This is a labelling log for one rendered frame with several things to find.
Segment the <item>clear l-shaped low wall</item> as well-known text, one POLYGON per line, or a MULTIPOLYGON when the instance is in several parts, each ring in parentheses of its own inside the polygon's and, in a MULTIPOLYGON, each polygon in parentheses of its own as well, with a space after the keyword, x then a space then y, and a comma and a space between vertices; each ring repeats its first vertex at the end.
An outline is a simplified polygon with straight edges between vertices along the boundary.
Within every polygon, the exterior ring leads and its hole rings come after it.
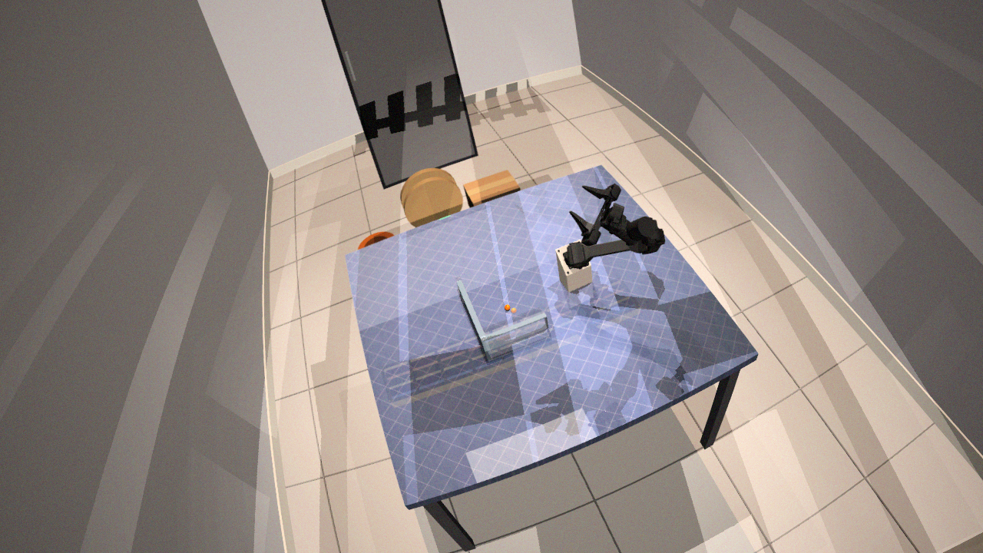
POLYGON ((504 335, 492 337, 485 342, 482 342, 480 339, 480 342, 484 351, 489 351, 491 349, 496 349, 496 347, 503 346, 503 344, 515 342, 515 340, 520 339, 521 337, 529 336, 532 333, 536 333, 545 328, 548 328, 548 325, 547 320, 543 318, 541 320, 537 320, 536 322, 528 323, 526 326, 521 326, 521 328, 510 330, 510 332, 506 332, 504 335))

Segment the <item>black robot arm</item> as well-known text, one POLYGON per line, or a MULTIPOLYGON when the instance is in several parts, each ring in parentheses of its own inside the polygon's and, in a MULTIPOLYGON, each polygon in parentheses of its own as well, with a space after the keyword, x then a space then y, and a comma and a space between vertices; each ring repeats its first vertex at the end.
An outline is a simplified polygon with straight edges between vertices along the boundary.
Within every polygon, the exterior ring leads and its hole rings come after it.
MULTIPOLYGON (((619 232, 622 230, 622 226, 619 223, 621 220, 625 220, 624 206, 613 203, 611 209, 610 221, 605 223, 605 226, 610 227, 610 230, 619 232)), ((581 242, 569 243, 568 251, 563 252, 564 261, 570 269, 572 267, 582 269, 594 257, 602 257, 624 251, 631 251, 642 255, 652 254, 659 251, 661 245, 666 242, 664 231, 660 230, 657 220, 653 220, 652 217, 637 218, 632 223, 628 220, 626 230, 617 237, 621 240, 610 243, 599 243, 589 247, 581 242)))

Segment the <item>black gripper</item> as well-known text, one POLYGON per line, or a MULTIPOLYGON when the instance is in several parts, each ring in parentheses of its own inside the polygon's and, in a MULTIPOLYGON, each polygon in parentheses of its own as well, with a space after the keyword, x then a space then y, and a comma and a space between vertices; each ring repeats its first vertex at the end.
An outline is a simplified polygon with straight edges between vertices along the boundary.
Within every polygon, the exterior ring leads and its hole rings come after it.
POLYGON ((621 193, 621 189, 619 189, 619 186, 616 184, 612 184, 608 186, 607 189, 599 189, 594 187, 588 187, 585 185, 583 185, 582 187, 587 192, 594 194, 596 198, 599 199, 604 198, 605 202, 603 204, 603 209, 601 209, 599 216, 597 216, 594 224, 587 223, 585 218, 578 216, 578 214, 570 210, 571 216, 574 218, 575 223, 578 224, 578 227, 581 230, 581 236, 583 236, 581 239, 581 243, 585 244, 585 246, 587 247, 595 245, 601 237, 601 233, 599 231, 600 227, 605 228, 605 230, 610 231, 610 234, 614 234, 615 236, 619 236, 622 233, 624 233, 624 230, 626 230, 627 218, 625 218, 625 220, 621 220, 621 222, 619 223, 622 226, 622 230, 619 232, 610 230, 610 227, 605 226, 605 223, 610 221, 609 218, 610 211, 612 211, 612 209, 610 209, 610 205, 612 202, 617 202, 619 194, 621 193))

